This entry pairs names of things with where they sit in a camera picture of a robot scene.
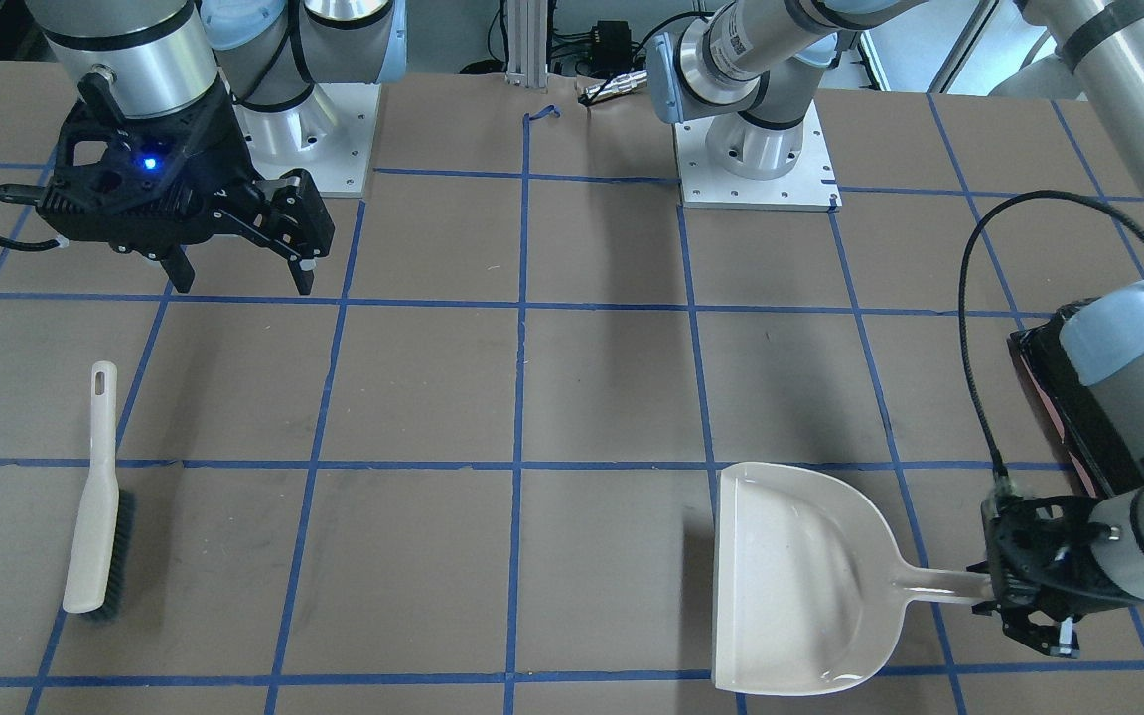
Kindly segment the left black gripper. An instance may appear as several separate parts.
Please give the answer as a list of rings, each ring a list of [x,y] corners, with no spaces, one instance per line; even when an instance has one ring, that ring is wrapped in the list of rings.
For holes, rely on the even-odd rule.
[[[1093,555],[1104,530],[1093,523],[1099,503],[1085,495],[990,494],[982,503],[986,558],[968,566],[988,585],[971,614],[1000,612],[1004,637],[1040,656],[1079,659],[1077,619],[1125,607],[1125,590]],[[1052,623],[1035,622],[1035,612]]]

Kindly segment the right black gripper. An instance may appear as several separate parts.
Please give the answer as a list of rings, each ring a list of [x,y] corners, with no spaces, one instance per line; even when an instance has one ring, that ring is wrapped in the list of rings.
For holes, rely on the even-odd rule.
[[[237,235],[281,257],[301,297],[312,294],[335,222],[308,169],[260,180],[221,77],[186,108],[151,118],[124,113],[100,72],[84,76],[78,94],[35,206],[51,229],[160,254],[172,288],[185,295],[196,271],[177,245]]]

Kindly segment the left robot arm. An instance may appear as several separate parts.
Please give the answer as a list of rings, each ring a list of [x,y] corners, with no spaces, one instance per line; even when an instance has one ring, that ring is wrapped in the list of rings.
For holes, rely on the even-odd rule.
[[[1052,33],[1144,192],[1144,1],[1018,8]],[[1072,192],[1025,192],[1000,208],[1044,199],[1099,210],[1144,243],[1122,210]],[[986,558],[948,571],[904,561],[885,517],[844,480],[795,466],[728,466],[714,516],[714,684],[755,696],[857,686],[893,654],[913,602],[995,614],[1004,637],[1060,659],[1079,656],[1085,615],[1144,605],[1144,280],[1072,307],[1058,343],[1098,408],[1086,424],[1109,427],[1139,488],[1031,499],[991,445]]]

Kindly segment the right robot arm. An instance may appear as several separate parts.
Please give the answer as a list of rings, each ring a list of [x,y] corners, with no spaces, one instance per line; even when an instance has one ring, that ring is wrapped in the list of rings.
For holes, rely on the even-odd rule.
[[[29,1],[78,100],[32,193],[55,244],[108,245],[186,293],[186,248],[239,236],[313,288],[335,223],[321,172],[362,153],[329,86],[407,70],[404,1]]]

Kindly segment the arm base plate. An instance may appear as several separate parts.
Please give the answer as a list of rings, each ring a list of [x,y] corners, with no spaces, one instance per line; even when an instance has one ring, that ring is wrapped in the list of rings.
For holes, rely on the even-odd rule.
[[[260,175],[275,180],[305,169],[324,198],[362,199],[381,95],[378,84],[318,84],[297,108],[235,112]]]
[[[769,130],[739,114],[673,127],[682,202],[690,209],[834,213],[843,207],[820,113]]]

